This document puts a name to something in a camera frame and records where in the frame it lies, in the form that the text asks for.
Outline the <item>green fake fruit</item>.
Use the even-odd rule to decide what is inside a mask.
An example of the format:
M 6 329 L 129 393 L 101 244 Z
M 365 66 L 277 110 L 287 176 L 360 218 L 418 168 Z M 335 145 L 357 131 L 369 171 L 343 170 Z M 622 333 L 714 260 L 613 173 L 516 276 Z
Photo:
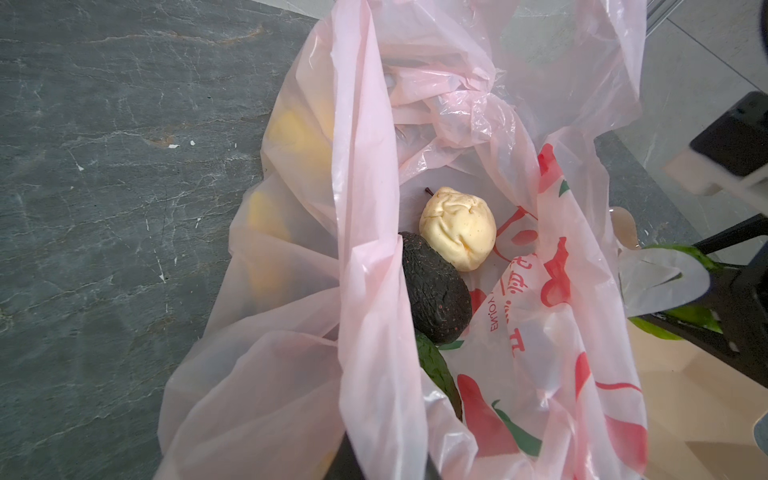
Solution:
M 664 340 L 679 337 L 643 317 L 663 313 L 673 320 L 722 331 L 710 309 L 698 305 L 711 286 L 710 275 L 723 266 L 693 246 L 653 245 L 619 254 L 619 280 L 629 321 Z

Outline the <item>pink plastic bag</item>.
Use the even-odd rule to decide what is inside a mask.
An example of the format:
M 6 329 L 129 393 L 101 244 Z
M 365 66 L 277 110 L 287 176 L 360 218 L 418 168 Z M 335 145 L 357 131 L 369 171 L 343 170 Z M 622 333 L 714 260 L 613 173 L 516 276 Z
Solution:
M 595 139 L 641 1 L 504 54 L 514 1 L 338 1 L 311 30 L 161 406 L 160 479 L 639 479 L 645 402 Z

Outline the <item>pink scalloped bowl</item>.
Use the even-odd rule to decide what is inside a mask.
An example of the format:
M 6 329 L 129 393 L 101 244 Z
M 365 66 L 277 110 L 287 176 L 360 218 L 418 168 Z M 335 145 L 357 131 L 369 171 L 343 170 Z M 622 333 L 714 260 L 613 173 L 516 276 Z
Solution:
M 640 250 L 633 217 L 611 211 L 623 250 Z M 763 479 L 767 456 L 755 436 L 767 414 L 762 386 L 679 337 L 630 333 L 649 421 L 649 479 Z

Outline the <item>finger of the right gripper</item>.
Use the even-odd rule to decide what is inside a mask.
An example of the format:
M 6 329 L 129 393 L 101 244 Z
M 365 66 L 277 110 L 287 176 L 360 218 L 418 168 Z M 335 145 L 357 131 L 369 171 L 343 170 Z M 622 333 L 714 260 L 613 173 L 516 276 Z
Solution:
M 762 386 L 767 385 L 767 267 L 748 265 L 711 275 L 705 295 L 692 303 L 707 309 L 716 332 L 658 312 L 640 318 L 699 347 Z
M 706 270 L 722 269 L 767 269 L 767 243 L 764 243 L 761 249 L 754 255 L 751 261 L 745 265 L 722 263 L 712 260 L 709 254 L 740 245 L 748 240 L 757 237 L 767 236 L 767 217 L 763 214 L 757 214 L 747 220 L 744 220 L 728 229 L 725 229 L 711 237 L 701 240 L 693 247 L 701 254 L 699 260 Z

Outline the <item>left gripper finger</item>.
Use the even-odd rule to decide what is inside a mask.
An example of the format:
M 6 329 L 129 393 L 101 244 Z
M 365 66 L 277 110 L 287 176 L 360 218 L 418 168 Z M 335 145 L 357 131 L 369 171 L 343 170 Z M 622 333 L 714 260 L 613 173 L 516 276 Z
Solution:
M 324 480 L 365 480 L 365 475 L 358 464 L 351 441 L 347 434 L 344 435 L 337 453 L 326 471 Z M 441 475 L 432 460 L 427 457 L 424 480 L 441 480 Z

